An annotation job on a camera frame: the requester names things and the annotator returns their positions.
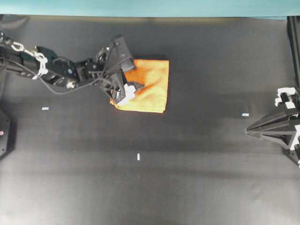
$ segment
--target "teal wall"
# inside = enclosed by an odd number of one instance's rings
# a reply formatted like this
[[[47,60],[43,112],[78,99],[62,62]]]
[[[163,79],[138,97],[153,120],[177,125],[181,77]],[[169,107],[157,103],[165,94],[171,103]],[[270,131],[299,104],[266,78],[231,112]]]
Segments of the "teal wall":
[[[134,17],[300,15],[300,0],[2,0],[1,14]]]

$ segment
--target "microfiber towel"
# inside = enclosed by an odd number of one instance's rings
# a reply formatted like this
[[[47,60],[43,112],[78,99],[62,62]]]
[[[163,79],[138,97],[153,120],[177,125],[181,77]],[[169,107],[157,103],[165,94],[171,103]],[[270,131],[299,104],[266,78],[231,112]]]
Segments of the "microfiber towel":
[[[128,82],[138,82],[145,87],[126,105],[116,105],[112,99],[110,103],[120,110],[163,113],[168,96],[169,61],[135,60],[135,66],[125,77]]]

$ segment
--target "folded cloth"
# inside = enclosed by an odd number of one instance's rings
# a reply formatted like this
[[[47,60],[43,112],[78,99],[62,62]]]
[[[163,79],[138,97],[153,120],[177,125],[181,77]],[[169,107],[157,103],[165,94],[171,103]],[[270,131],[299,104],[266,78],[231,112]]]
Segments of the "folded cloth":
[[[137,82],[145,87],[135,93],[135,98],[126,105],[110,103],[117,109],[138,112],[163,113],[167,103],[169,61],[135,60],[136,69],[125,73],[128,82]]]

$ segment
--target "black cable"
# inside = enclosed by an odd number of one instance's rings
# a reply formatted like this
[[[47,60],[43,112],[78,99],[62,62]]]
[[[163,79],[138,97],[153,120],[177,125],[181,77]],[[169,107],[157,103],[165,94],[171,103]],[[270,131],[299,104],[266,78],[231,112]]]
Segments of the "black cable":
[[[28,72],[32,73],[34,76],[37,76],[37,78],[40,80],[40,82],[41,82],[41,83],[42,83],[49,91],[51,91],[53,94],[56,94],[56,95],[66,95],[66,94],[69,94],[69,93],[71,93],[71,92],[73,92],[73,91],[76,91],[76,90],[79,90],[79,89],[82,89],[82,88],[91,86],[91,85],[95,84],[96,82],[100,81],[100,80],[102,79],[102,76],[103,76],[104,73],[105,73],[105,70],[106,70],[107,65],[108,65],[109,58],[110,58],[110,56],[111,56],[111,52],[113,51],[113,48],[114,48],[114,47],[115,47],[115,45],[113,45],[113,47],[111,47],[111,49],[110,49],[110,51],[109,51],[109,53],[108,53],[108,56],[107,56],[106,65],[104,66],[103,71],[102,71],[102,73],[101,73],[101,75],[100,75],[99,77],[97,77],[97,78],[96,78],[95,80],[93,80],[92,82],[87,83],[87,84],[85,84],[85,85],[83,85],[83,86],[77,87],[77,88],[72,89],[72,90],[63,91],[63,92],[55,91],[55,90],[54,90],[53,88],[51,88],[51,87],[49,86],[49,84],[47,84],[40,76],[38,76],[35,72],[33,72],[32,70],[28,69],[28,68],[25,67],[24,65],[22,65],[22,64],[20,64],[20,63],[18,63],[18,62],[12,61],[12,60],[8,60],[8,61],[11,62],[11,63],[14,63],[14,64],[18,65],[19,67],[21,67],[21,68],[23,68],[23,69],[25,69],[25,70],[27,70]]]

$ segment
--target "black table surface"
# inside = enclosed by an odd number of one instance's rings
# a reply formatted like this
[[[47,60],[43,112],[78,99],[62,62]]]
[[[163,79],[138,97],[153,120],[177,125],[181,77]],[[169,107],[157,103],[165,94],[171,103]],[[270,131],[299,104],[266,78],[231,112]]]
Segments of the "black table surface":
[[[6,27],[27,47],[75,61],[123,34],[136,58],[167,59],[170,73],[163,114],[119,111],[97,87],[56,96],[8,75],[0,224],[299,224],[300,170],[279,146],[244,133],[275,108],[277,88],[293,86],[286,25],[31,16]]]

